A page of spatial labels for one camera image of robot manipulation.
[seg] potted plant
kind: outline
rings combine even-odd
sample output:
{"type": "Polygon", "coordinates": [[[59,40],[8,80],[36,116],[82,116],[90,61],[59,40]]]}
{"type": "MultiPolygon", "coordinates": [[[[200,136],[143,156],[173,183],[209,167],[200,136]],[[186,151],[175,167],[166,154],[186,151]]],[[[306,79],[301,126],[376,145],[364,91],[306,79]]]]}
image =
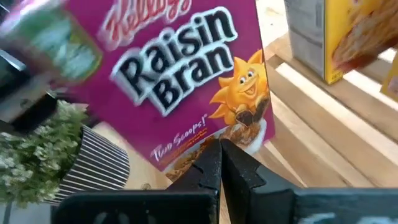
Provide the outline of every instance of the potted plant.
{"type": "Polygon", "coordinates": [[[129,177],[125,150],[82,124],[83,108],[57,112],[27,136],[0,134],[0,200],[60,203],[83,190],[120,190],[129,177]]]}

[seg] black and white striped planter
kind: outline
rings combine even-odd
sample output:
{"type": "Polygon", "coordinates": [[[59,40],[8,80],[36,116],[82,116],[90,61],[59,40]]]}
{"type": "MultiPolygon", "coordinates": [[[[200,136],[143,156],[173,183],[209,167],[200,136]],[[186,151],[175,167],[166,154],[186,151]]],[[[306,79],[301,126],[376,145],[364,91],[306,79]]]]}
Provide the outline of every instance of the black and white striped planter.
{"type": "Polygon", "coordinates": [[[70,171],[62,179],[53,200],[58,205],[71,194],[86,190],[121,190],[129,178],[129,157],[125,150],[106,138],[82,127],[80,153],[70,171]]]}

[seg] kellogg's logo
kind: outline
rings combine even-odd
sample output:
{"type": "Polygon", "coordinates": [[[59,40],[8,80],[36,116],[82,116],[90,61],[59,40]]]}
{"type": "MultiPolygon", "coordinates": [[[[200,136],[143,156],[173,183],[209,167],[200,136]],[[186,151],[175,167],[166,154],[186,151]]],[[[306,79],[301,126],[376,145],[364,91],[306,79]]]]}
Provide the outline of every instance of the kellogg's logo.
{"type": "Polygon", "coordinates": [[[186,14],[192,0],[116,0],[98,32],[108,50],[129,45],[136,33],[160,17],[171,23],[186,14]]]}

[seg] purple cereal box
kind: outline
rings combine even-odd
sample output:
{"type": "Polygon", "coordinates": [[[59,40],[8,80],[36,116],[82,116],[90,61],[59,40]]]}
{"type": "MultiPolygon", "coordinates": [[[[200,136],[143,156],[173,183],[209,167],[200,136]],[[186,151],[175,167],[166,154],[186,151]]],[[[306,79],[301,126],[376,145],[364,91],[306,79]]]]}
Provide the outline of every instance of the purple cereal box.
{"type": "Polygon", "coordinates": [[[29,0],[0,31],[172,180],[209,139],[252,154],[274,135],[254,1],[29,0]]]}

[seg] yellow cereal box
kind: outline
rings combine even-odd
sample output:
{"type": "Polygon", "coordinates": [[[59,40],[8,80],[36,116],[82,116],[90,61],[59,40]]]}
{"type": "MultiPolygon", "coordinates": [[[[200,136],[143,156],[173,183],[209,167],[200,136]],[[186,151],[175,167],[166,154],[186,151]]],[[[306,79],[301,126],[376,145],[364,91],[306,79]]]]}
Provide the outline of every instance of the yellow cereal box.
{"type": "Polygon", "coordinates": [[[398,43],[398,0],[285,0],[293,55],[328,84],[398,43]]]}
{"type": "Polygon", "coordinates": [[[381,92],[398,102],[398,54],[394,58],[391,70],[383,82],[381,92]]]}

